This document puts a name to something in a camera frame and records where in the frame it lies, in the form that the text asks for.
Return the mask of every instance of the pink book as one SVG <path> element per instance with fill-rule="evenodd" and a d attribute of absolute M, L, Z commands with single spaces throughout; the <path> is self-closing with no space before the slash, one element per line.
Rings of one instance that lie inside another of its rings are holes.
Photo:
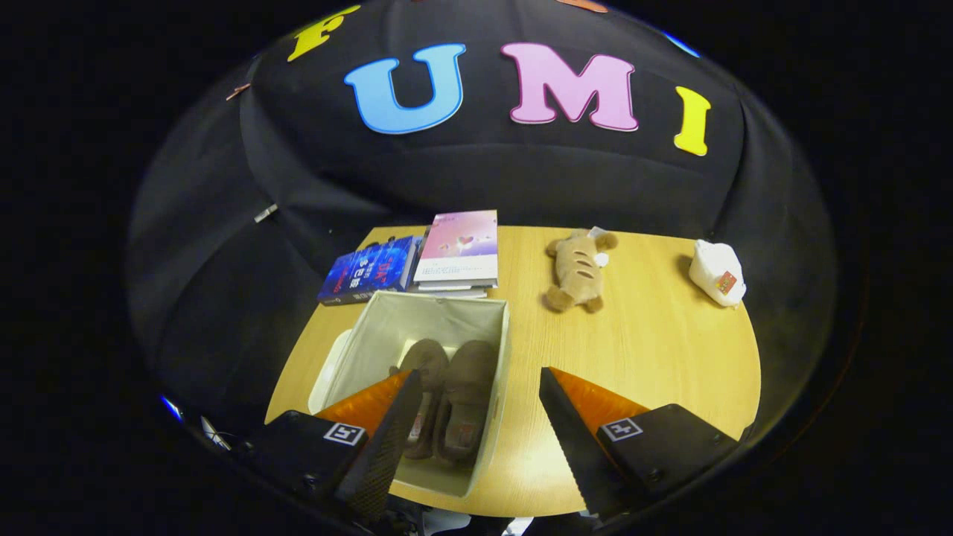
<path fill-rule="evenodd" d="M 414 273 L 421 290 L 496 287 L 497 211 L 438 214 Z"/>

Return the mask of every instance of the plush bread toy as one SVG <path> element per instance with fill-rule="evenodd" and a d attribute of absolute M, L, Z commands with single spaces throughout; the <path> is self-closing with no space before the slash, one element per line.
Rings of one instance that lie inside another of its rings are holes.
<path fill-rule="evenodd" d="M 596 254 L 618 245 L 618 237 L 602 232 L 591 237 L 585 229 L 576 229 L 566 239 L 553 240 L 546 253 L 556 258 L 559 286 L 551 286 L 546 301 L 557 311 L 565 311 L 584 303 L 595 313 L 602 308 L 602 272 L 596 263 Z"/>

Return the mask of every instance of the foam letter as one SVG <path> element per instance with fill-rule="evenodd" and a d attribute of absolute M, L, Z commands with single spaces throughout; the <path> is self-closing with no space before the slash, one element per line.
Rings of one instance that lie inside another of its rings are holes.
<path fill-rule="evenodd" d="M 576 75 L 553 49 L 537 43 L 510 43 L 502 52 L 517 62 L 519 106 L 510 111 L 517 123 L 549 123 L 556 111 L 546 106 L 545 89 L 559 103 L 562 112 L 577 122 L 598 94 L 596 111 L 589 120 L 597 127 L 631 132 L 639 127 L 632 116 L 629 74 L 636 68 L 627 61 L 597 54 Z"/>
<path fill-rule="evenodd" d="M 712 105 L 708 99 L 698 93 L 676 86 L 675 92 L 681 97 L 681 132 L 675 136 L 675 146 L 692 155 L 705 156 L 705 115 Z"/>
<path fill-rule="evenodd" d="M 404 108 L 394 95 L 391 71 L 400 64 L 386 58 L 348 72 L 344 83 L 354 87 L 357 110 L 369 129 L 382 134 L 408 134 L 434 127 L 453 116 L 463 102 L 463 85 L 456 57 L 466 52 L 460 43 L 436 45 L 414 54 L 427 64 L 434 98 L 417 108 Z"/>
<path fill-rule="evenodd" d="M 344 11 L 339 11 L 330 17 L 320 20 L 308 28 L 300 31 L 298 35 L 295 36 L 297 42 L 294 43 L 294 52 L 292 55 L 288 56 L 288 61 L 292 61 L 301 54 L 317 47 L 318 45 L 324 43 L 331 37 L 325 35 L 326 31 L 337 30 L 337 27 L 341 26 L 341 23 L 344 22 L 344 15 L 348 13 L 353 13 L 360 9 L 360 6 L 351 6 Z"/>

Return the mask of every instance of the letter u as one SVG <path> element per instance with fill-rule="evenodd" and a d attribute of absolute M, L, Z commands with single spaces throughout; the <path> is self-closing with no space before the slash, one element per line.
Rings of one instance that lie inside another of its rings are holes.
<path fill-rule="evenodd" d="M 414 60 L 427 64 L 434 97 L 423 106 L 404 108 L 394 95 L 391 71 L 400 64 L 385 58 L 349 72 L 344 83 L 355 90 L 357 110 L 369 129 L 382 134 L 409 134 L 446 121 L 463 103 L 463 85 L 456 58 L 466 52 L 460 43 L 420 49 Z"/>

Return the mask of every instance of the yellow letter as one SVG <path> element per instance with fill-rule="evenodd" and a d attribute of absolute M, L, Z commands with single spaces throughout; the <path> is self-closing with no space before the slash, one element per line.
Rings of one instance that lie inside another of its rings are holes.
<path fill-rule="evenodd" d="M 705 114 L 712 105 L 708 99 L 698 93 L 676 86 L 682 102 L 681 132 L 675 136 L 675 146 L 692 155 L 705 156 L 708 146 L 705 145 Z"/>
<path fill-rule="evenodd" d="M 359 9 L 360 6 L 351 6 L 344 11 L 337 12 L 324 20 L 312 24 L 305 30 L 299 32 L 298 35 L 295 36 L 297 43 L 294 45 L 294 52 L 292 52 L 292 55 L 288 56 L 288 61 L 291 62 L 299 55 L 327 41 L 329 36 L 325 35 L 324 32 L 337 30 L 337 27 L 344 22 L 344 15 L 353 13 Z"/>

